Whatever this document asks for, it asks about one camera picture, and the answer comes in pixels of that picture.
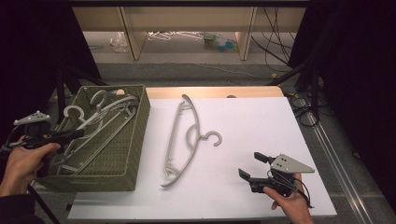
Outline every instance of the white board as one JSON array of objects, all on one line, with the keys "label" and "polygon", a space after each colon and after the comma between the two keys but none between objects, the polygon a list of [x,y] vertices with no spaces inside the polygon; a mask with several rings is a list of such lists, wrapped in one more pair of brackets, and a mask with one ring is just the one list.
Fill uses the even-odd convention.
[{"label": "white board", "polygon": [[[287,98],[192,99],[199,116],[201,134],[217,131],[222,143],[213,147],[215,136],[200,141],[190,165],[167,189],[163,165],[180,99],[150,100],[136,189],[132,192],[78,193],[70,219],[105,221],[243,220],[285,216],[271,210],[272,200],[252,193],[238,168],[252,177],[267,177],[268,163],[254,159],[286,154],[317,170]],[[177,125],[175,153],[186,149],[186,127],[193,124],[190,111]],[[309,189],[312,216],[336,212],[318,171],[304,174]]]}]

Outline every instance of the floor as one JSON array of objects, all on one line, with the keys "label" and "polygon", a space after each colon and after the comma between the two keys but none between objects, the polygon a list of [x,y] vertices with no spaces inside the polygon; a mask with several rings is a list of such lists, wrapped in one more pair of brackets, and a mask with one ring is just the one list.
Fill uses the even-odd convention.
[{"label": "floor", "polygon": [[[149,87],[267,85],[274,77],[280,77],[290,70],[276,59],[276,57],[282,60],[288,59],[282,48],[275,43],[268,44],[268,40],[264,37],[270,37],[271,33],[255,33],[253,37],[276,57],[265,54],[258,44],[251,42],[246,61],[239,59],[235,49],[220,52],[215,47],[205,46],[202,39],[196,38],[201,34],[197,32],[148,36],[139,60],[134,62],[130,60],[128,53],[116,52],[116,50],[123,51],[123,48],[115,50],[110,45],[110,42],[116,43],[121,40],[117,39],[117,33],[85,33],[85,36],[103,81],[112,85],[121,83],[143,83]],[[230,40],[235,39],[232,33],[214,34]],[[295,34],[280,34],[282,44],[291,48],[294,36]],[[285,94],[295,93],[293,84],[296,78],[293,77],[280,85]],[[291,108],[296,109],[301,106],[304,99],[309,101],[309,94],[300,92],[299,96],[300,99],[290,98]],[[332,110],[326,106],[323,95],[319,103],[322,107],[319,110],[318,125],[306,127],[306,124],[312,122],[309,113],[297,119],[338,215],[315,217],[315,222],[396,223],[394,212],[364,164],[353,154],[353,146],[337,122],[337,118],[332,115]],[[66,206],[73,202],[75,194],[54,194],[43,191],[42,197],[61,223],[78,223],[66,220],[68,214]],[[37,212],[48,220],[38,207]],[[289,223],[289,221],[285,218],[277,218],[238,223]]]}]

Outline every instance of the green basket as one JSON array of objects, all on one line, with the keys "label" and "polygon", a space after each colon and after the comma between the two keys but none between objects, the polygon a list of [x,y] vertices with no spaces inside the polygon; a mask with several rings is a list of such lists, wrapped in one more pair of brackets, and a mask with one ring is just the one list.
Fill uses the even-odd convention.
[{"label": "green basket", "polygon": [[[38,183],[59,192],[134,190],[149,119],[150,104],[145,86],[83,86],[79,89],[72,105],[81,107],[85,114],[84,119],[88,119],[96,112],[96,105],[91,105],[90,101],[98,91],[118,90],[124,90],[126,95],[133,95],[138,99],[136,114],[128,121],[123,114],[115,116],[120,112],[119,109],[107,112],[102,121],[107,123],[111,120],[111,122],[67,160],[65,165],[78,168],[92,154],[98,152],[100,146],[105,146],[97,156],[79,174],[70,175],[64,172],[57,174],[58,167],[52,166],[50,175],[37,179]],[[125,95],[109,94],[107,105],[123,97]],[[78,120],[78,111],[69,111],[69,117],[62,121],[58,131],[76,129],[81,124]],[[105,144],[105,141],[110,139],[123,122],[126,124]],[[87,127],[85,135],[89,135],[96,128],[95,125]],[[77,140],[73,147],[78,147],[83,141]]]}]

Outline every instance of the person's left hand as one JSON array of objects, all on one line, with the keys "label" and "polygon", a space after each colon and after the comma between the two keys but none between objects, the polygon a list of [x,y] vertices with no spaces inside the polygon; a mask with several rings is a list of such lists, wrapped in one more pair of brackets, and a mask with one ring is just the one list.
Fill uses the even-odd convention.
[{"label": "person's left hand", "polygon": [[14,147],[9,154],[7,167],[0,185],[0,197],[24,194],[27,186],[36,178],[36,173],[43,166],[43,157],[50,156],[61,146],[49,143],[36,149]]}]

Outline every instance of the hand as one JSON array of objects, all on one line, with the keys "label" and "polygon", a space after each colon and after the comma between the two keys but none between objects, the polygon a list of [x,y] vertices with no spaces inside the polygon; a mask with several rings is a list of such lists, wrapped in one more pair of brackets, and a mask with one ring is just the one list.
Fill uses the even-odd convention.
[{"label": "hand", "polygon": [[14,147],[9,154],[0,185],[0,197],[26,193],[27,186],[36,178],[37,171],[43,166],[41,159],[50,156],[60,147],[56,143],[49,143],[36,149]]},{"label": "hand", "polygon": [[[294,177],[301,180],[301,174],[295,174]],[[302,184],[298,181],[295,182],[295,184],[298,185],[297,188],[301,192],[304,192]],[[306,200],[300,193],[293,192],[289,197],[285,198],[277,193],[277,191],[274,189],[265,187],[263,188],[263,191],[270,198],[274,199],[271,208],[275,210],[278,206],[280,206],[285,215],[290,219],[293,224],[314,223],[314,220],[309,214]]]}]

